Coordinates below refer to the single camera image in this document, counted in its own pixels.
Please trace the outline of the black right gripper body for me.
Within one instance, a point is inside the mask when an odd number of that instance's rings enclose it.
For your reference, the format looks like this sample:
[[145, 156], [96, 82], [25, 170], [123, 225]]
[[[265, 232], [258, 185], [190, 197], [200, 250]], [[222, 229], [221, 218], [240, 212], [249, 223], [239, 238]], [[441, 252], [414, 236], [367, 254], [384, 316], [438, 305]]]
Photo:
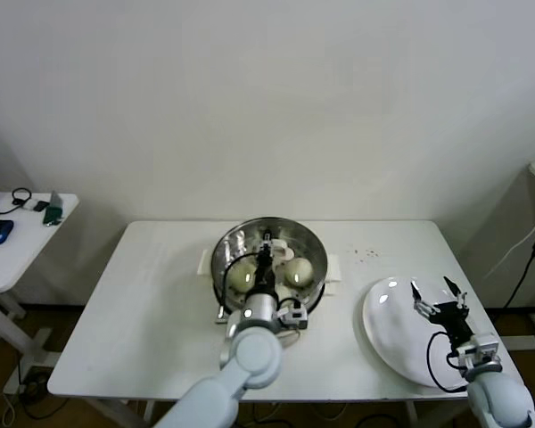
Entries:
[[459, 307], [455, 301], [435, 304], [433, 307], [435, 312], [431, 315], [431, 322], [445, 329], [451, 346], [461, 346], [470, 341], [473, 331], [466, 322], [468, 307]]

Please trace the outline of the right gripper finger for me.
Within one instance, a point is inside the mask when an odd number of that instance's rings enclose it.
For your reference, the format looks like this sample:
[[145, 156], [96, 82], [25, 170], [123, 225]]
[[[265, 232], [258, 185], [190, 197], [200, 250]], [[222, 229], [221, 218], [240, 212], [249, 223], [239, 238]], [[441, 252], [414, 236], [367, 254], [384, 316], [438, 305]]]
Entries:
[[447, 276], [444, 276], [444, 281], [454, 296], [454, 300], [451, 301], [451, 304], [457, 309], [467, 309], [465, 303], [466, 292], [462, 292], [458, 285]]
[[422, 317], [431, 317], [436, 315], [438, 313], [438, 309], [422, 299], [419, 289], [416, 286], [416, 282], [411, 281], [410, 284], [412, 289], [415, 311], [418, 312]]

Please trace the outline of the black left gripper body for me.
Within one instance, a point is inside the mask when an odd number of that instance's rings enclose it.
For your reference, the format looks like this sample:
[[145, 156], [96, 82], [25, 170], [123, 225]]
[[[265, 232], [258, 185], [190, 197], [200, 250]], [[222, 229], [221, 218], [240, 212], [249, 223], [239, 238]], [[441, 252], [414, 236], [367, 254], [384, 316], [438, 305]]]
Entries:
[[254, 276], [253, 292], [274, 292], [276, 275], [273, 270], [273, 259], [270, 256], [258, 256]]

